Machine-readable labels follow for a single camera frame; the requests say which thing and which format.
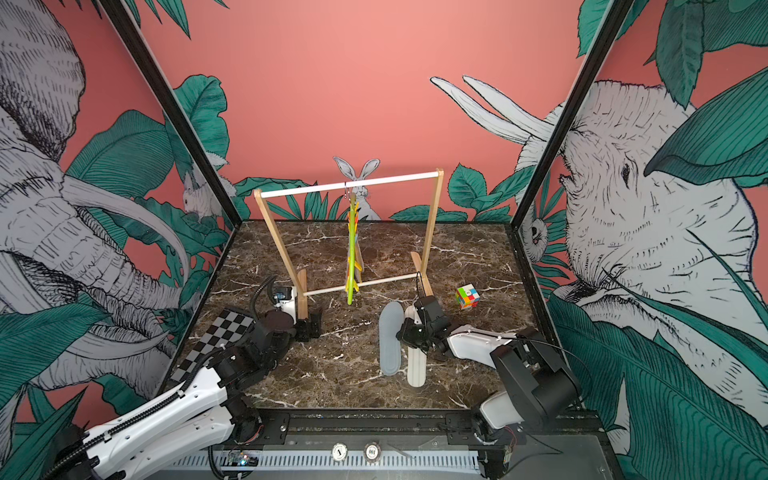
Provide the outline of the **green clothes hanger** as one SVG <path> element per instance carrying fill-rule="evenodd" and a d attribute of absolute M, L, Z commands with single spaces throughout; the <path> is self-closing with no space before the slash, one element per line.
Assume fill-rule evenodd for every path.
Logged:
<path fill-rule="evenodd" d="M 345 292 L 347 295 L 347 304 L 352 305 L 355 294 L 359 291 L 358 277 L 362 267 L 358 263 L 357 259 L 357 233 L 358 233 L 358 217 L 359 202 L 357 196 L 354 193 L 349 194 L 349 213 L 347 217 L 348 221 L 348 255 L 347 255 L 347 275 Z"/>

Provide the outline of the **white striped fabric insole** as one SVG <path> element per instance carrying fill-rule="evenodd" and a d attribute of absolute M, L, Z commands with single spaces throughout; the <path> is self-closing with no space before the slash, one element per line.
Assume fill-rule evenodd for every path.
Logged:
<path fill-rule="evenodd" d="M 405 310 L 405 317 L 412 319 L 416 326 L 421 326 L 422 321 L 417 313 L 414 305 L 410 305 Z M 410 386 L 414 388 L 422 387 L 426 382 L 426 354 L 418 348 L 407 348 L 408 353 L 408 365 L 407 365 L 407 381 Z"/>

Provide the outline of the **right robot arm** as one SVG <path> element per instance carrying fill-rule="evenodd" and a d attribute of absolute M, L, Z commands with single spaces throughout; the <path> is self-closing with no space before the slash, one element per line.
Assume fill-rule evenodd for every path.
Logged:
<path fill-rule="evenodd" d="M 565 350 L 534 328 L 497 333 L 456 325 L 437 298 L 423 296 L 408 309 L 389 304 L 394 332 L 389 337 L 425 355 L 431 349 L 494 369 L 503 389 L 471 410 L 469 428 L 482 445 L 518 439 L 516 431 L 547 426 L 581 400 L 582 387 L 566 361 Z"/>

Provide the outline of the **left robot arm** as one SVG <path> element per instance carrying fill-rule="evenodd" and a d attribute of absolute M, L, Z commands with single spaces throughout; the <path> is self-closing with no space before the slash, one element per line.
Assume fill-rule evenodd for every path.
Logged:
<path fill-rule="evenodd" d="M 199 356 L 183 382 L 160 397 L 111 422 L 57 434 L 40 478 L 145 479 L 194 451 L 264 438 L 268 423 L 245 392 L 294 343 L 319 337 L 322 313 L 314 309 L 301 319 L 275 307 L 250 315 L 239 338 Z"/>

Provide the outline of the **grey bubbled foam insole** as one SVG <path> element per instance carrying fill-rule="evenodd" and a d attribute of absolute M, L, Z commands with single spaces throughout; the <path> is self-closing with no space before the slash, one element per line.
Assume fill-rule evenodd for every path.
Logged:
<path fill-rule="evenodd" d="M 379 365 L 384 376 L 393 376 L 401 368 L 401 345 L 397 338 L 405 320 L 402 305 L 389 302 L 379 316 Z"/>

